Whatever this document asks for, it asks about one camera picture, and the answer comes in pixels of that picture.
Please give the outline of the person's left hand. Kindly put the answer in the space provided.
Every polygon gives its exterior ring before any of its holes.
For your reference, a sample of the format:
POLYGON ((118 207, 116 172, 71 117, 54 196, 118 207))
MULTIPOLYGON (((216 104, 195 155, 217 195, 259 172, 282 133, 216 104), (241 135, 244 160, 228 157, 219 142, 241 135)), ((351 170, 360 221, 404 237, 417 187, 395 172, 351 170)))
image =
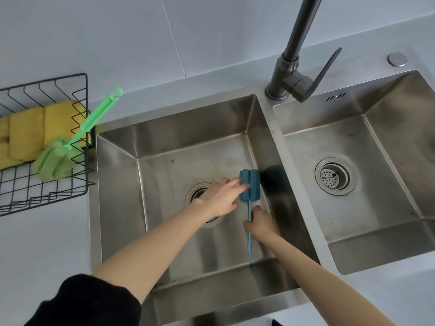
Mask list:
POLYGON ((241 181, 241 178, 236 177, 214 182, 201 197, 194 200, 195 210, 204 222, 231 213, 227 212, 227 201, 238 199, 239 195, 250 187, 249 184, 242 185, 241 181))

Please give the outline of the person's right hand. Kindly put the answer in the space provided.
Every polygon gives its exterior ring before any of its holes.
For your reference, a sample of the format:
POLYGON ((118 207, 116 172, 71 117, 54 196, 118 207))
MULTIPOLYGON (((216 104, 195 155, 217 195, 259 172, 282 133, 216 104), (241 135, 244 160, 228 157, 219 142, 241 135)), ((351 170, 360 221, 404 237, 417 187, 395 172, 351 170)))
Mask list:
POLYGON ((280 236, 273 216, 260 205, 252 208, 251 219, 244 222, 246 230, 259 242, 265 244, 272 237, 280 236))

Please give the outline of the blue sponge bottle brush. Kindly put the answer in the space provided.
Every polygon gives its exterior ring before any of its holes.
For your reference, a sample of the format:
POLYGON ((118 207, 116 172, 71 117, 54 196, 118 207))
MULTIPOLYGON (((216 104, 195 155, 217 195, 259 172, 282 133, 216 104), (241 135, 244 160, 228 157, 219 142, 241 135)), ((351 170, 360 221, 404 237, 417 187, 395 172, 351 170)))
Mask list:
POLYGON ((243 191, 239 195, 241 201, 247 202, 248 206, 248 221, 252 222, 252 203, 260 200, 260 171, 258 169, 240 171, 241 184, 249 184, 249 189, 243 191))

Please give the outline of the person's left forearm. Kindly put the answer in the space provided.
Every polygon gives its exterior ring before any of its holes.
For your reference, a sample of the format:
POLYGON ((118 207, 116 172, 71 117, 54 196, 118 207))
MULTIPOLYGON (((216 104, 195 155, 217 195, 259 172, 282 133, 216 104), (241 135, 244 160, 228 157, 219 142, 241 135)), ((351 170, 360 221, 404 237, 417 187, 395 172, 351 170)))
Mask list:
POLYGON ((188 240, 212 217, 207 203, 197 199, 116 252, 91 275, 127 289, 143 303, 188 240))

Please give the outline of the person's right forearm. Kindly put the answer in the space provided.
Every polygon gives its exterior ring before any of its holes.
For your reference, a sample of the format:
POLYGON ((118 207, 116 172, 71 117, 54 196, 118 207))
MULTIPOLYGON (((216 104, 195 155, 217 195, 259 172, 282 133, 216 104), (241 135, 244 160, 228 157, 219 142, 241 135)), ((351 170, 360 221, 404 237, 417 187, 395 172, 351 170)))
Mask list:
POLYGON ((396 326, 359 292, 279 235, 268 232, 261 242, 290 272, 329 326, 396 326))

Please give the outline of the sink drain without strainer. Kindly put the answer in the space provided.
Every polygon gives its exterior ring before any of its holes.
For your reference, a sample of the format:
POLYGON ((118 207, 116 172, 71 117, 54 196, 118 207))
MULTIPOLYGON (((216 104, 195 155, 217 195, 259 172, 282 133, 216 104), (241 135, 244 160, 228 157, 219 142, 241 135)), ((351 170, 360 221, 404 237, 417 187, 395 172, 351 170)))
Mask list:
MULTIPOLYGON (((198 199, 201 197, 202 194, 204 194, 205 191, 211 186, 211 183, 209 182, 200 182, 189 189, 188 193, 186 194, 184 206, 189 206, 195 199, 198 199)), ((210 218, 204 225, 201 227, 202 229, 209 229, 214 226, 217 226, 220 221, 223 219, 220 219, 219 217, 213 217, 210 218)))

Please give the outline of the sink drain with strainer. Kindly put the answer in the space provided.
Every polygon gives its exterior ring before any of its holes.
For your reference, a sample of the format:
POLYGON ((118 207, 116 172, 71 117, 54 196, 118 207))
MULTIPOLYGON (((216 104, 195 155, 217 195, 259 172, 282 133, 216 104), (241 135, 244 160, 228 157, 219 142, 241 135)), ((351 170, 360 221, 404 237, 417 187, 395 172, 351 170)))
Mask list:
POLYGON ((314 178, 324 192, 341 197, 355 188, 351 170, 351 165, 342 158, 324 158, 316 165, 314 178))

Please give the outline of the stainless steel double sink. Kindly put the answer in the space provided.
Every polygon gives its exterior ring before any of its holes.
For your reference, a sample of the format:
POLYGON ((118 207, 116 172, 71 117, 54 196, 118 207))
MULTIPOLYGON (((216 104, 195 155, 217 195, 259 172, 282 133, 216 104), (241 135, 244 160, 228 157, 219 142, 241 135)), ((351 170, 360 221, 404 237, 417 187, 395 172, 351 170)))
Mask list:
POLYGON ((260 171, 253 202, 282 237, 339 276, 435 253, 435 81, 422 68, 339 70, 304 103, 264 83, 107 122, 90 189, 95 270, 180 209, 200 182, 260 171), (336 157, 355 188, 314 178, 336 157))

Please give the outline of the dark grey faucet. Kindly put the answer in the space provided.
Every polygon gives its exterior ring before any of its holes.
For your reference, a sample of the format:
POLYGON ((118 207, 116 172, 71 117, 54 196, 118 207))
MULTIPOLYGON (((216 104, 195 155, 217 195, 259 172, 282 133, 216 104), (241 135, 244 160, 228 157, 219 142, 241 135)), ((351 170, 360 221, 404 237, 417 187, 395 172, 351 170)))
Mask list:
POLYGON ((292 95, 299 103, 306 101, 317 89, 323 77, 342 51, 338 48, 325 64, 315 80, 297 69, 300 50, 312 25, 322 0, 303 0, 295 25, 284 52, 275 64, 272 78, 265 88, 265 95, 272 100, 283 100, 292 95))

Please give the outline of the black sleeve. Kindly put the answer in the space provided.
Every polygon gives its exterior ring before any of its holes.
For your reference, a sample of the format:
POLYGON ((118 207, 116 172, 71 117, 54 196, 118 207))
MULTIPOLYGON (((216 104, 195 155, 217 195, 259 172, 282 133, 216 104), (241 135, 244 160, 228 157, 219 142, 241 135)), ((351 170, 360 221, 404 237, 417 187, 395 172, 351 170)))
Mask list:
POLYGON ((124 287, 78 274, 42 301, 24 326, 139 326, 141 304, 124 287))

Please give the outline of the green sponge bottle brush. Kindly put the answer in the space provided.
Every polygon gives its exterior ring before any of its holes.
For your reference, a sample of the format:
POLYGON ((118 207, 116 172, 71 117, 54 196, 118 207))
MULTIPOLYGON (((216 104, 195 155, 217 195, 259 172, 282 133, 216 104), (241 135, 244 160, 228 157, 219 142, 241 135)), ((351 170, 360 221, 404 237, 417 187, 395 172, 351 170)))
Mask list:
POLYGON ((101 104, 86 117, 72 138, 58 137, 40 153, 31 165, 32 173, 38 174, 42 181, 61 180, 69 175, 73 168, 85 159, 84 150, 79 142, 95 127, 99 120, 123 96, 123 90, 116 87, 101 104))

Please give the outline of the yellow sponge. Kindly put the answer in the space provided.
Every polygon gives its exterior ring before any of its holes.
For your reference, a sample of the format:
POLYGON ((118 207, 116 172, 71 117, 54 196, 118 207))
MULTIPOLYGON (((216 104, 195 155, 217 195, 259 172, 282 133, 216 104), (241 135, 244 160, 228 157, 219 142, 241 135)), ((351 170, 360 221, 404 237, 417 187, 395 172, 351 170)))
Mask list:
POLYGON ((44 109, 44 148, 56 139, 68 143, 86 119, 86 108, 77 100, 52 104, 44 109))
POLYGON ((28 109, 10 116, 9 155, 14 160, 35 160, 44 149, 44 109, 28 109))
POLYGON ((9 154, 9 123, 8 116, 0 117, 0 170, 15 164, 9 154))

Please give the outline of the round silver hole cover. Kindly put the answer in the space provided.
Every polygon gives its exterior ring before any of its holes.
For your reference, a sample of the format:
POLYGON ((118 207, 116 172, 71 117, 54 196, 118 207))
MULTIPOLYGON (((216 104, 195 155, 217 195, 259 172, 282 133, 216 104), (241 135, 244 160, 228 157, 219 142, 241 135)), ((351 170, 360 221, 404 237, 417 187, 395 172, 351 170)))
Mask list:
POLYGON ((388 63, 394 67, 403 67, 407 64, 408 58, 401 52, 393 52, 387 56, 388 63))

